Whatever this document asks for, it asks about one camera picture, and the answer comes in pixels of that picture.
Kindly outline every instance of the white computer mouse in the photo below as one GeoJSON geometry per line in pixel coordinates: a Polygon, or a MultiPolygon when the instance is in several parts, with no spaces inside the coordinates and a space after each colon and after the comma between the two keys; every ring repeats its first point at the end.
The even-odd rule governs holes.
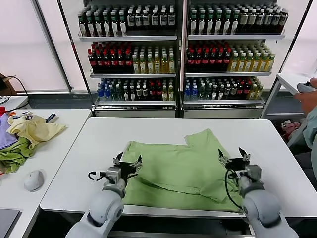
{"type": "Polygon", "coordinates": [[[39,170],[34,170],[29,173],[24,179],[24,188],[33,192],[40,188],[44,183],[43,173],[39,170]]]}

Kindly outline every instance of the person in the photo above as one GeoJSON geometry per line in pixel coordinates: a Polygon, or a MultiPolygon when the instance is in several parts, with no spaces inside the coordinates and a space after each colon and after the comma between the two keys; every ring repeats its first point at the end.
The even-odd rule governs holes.
{"type": "MultiPolygon", "coordinates": [[[[311,78],[312,87],[317,89],[317,78],[311,78]]],[[[298,93],[294,96],[301,102],[302,110],[307,115],[308,124],[303,136],[311,152],[295,156],[307,178],[317,191],[317,91],[298,93]]]]}

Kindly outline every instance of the purple cloth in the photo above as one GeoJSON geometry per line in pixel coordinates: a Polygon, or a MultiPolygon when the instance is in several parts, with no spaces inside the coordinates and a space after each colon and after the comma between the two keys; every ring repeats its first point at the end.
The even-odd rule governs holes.
{"type": "Polygon", "coordinates": [[[18,141],[15,135],[6,132],[6,130],[8,130],[10,127],[8,123],[8,118],[9,115],[7,113],[4,113],[0,117],[0,150],[18,141]]]}

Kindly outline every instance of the bottle row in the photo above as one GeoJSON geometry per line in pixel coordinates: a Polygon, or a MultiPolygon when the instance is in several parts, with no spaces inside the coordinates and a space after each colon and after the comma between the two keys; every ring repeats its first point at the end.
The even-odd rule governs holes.
{"type": "Polygon", "coordinates": [[[270,72],[274,64],[275,54],[265,43],[194,43],[187,51],[187,72],[270,72]]]}
{"type": "Polygon", "coordinates": [[[173,47],[132,47],[131,43],[92,43],[88,59],[95,74],[175,73],[173,47]]]}
{"type": "Polygon", "coordinates": [[[188,33],[190,35],[281,34],[287,19],[288,10],[282,9],[276,3],[198,5],[190,7],[188,33]]]}
{"type": "Polygon", "coordinates": [[[78,13],[79,29],[83,37],[127,36],[127,31],[174,30],[173,5],[101,6],[90,5],[78,13]]]}
{"type": "Polygon", "coordinates": [[[184,100],[260,99],[263,85],[257,77],[186,78],[184,100]]]}
{"type": "Polygon", "coordinates": [[[102,79],[97,88],[100,101],[173,101],[172,79],[102,79]]]}

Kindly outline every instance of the black cable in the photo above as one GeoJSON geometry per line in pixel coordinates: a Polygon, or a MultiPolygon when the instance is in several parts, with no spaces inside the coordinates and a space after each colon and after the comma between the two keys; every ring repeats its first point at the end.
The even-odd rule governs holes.
{"type": "MultiPolygon", "coordinates": [[[[30,103],[30,98],[29,98],[29,94],[28,94],[28,92],[26,91],[26,89],[25,89],[24,85],[22,84],[21,80],[18,79],[17,77],[15,77],[15,76],[6,76],[6,77],[2,78],[2,80],[6,79],[6,78],[15,78],[16,80],[18,80],[19,83],[21,84],[21,86],[22,86],[22,88],[23,88],[23,90],[24,90],[26,96],[28,97],[28,101],[26,102],[26,104],[24,104],[23,106],[17,107],[17,108],[15,108],[15,109],[9,110],[9,111],[7,111],[7,112],[12,112],[12,111],[14,111],[14,110],[17,110],[17,109],[26,107],[26,106],[30,103]]],[[[11,88],[9,87],[9,89],[10,89],[11,95],[10,95],[10,97],[8,98],[8,100],[9,100],[9,99],[11,98],[11,96],[12,96],[11,88]]]]}
{"type": "Polygon", "coordinates": [[[231,201],[234,205],[236,205],[238,208],[240,208],[240,209],[242,210],[242,207],[239,206],[239,205],[232,199],[232,197],[231,197],[230,194],[229,194],[228,184],[227,184],[227,177],[228,177],[229,171],[231,171],[231,170],[227,170],[227,172],[226,172],[226,174],[225,174],[225,177],[224,177],[224,184],[225,184],[225,187],[226,187],[226,192],[227,192],[227,195],[228,195],[230,201],[231,201]]]}

